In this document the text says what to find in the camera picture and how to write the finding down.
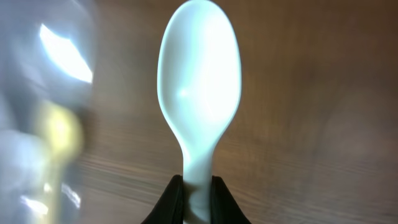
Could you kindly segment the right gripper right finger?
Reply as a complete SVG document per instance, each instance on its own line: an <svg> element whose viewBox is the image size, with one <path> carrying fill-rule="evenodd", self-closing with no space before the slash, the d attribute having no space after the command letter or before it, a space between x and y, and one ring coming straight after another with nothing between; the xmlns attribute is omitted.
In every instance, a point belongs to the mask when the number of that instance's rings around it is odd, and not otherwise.
<svg viewBox="0 0 398 224"><path fill-rule="evenodd" d="M210 191L211 224L251 224L221 177L213 176Z"/></svg>

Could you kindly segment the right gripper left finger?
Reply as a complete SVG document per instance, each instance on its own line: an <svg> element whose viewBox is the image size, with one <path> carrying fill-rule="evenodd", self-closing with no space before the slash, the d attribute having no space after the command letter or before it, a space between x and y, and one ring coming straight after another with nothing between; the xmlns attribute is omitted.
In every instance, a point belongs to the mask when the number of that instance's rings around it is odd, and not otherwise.
<svg viewBox="0 0 398 224"><path fill-rule="evenodd" d="M183 177L174 175L142 224L182 224L183 204Z"/></svg>

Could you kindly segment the yellow plastic spoon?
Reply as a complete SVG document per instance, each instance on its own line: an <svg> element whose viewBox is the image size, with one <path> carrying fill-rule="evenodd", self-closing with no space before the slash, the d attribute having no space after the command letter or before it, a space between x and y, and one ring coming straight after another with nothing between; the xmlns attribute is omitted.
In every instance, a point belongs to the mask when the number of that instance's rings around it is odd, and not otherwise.
<svg viewBox="0 0 398 224"><path fill-rule="evenodd" d="M62 179L69 163L81 152L83 131L78 116L72 110L49 100L39 103L36 127L44 140L44 186L39 199L46 208L36 222L58 223Z"/></svg>

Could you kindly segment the white thick-handled spoon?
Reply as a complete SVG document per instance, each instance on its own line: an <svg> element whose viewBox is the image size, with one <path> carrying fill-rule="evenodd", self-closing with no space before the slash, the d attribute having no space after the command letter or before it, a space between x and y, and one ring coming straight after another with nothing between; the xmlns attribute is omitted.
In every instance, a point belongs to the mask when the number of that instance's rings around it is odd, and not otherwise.
<svg viewBox="0 0 398 224"><path fill-rule="evenodd" d="M215 148L241 99L242 68L234 28L213 1L186 1L160 45L157 96L183 157L183 222L211 221Z"/></svg>

